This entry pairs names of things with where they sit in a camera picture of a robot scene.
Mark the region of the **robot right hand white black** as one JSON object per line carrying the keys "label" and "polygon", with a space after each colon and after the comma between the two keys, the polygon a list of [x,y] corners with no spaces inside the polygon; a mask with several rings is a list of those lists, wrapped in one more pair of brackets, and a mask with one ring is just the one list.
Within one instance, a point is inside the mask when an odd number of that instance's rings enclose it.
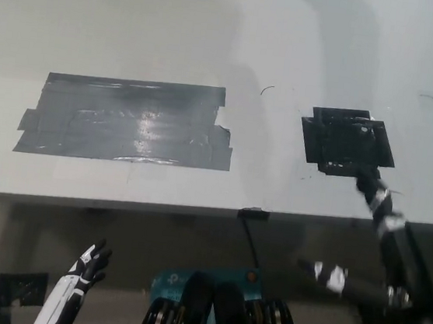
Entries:
{"label": "robot right hand white black", "polygon": [[366,169],[357,170],[355,178],[356,187],[372,213],[373,227],[378,237],[405,228],[405,217],[393,210],[392,191],[388,186]]}

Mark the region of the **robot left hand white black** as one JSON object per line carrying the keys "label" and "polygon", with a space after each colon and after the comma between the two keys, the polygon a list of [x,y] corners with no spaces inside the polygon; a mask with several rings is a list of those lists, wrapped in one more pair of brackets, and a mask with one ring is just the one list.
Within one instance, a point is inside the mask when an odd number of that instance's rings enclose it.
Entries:
{"label": "robot left hand white black", "polygon": [[91,245],[55,284],[34,324],[73,324],[84,298],[94,284],[105,278],[112,250],[102,239]]}

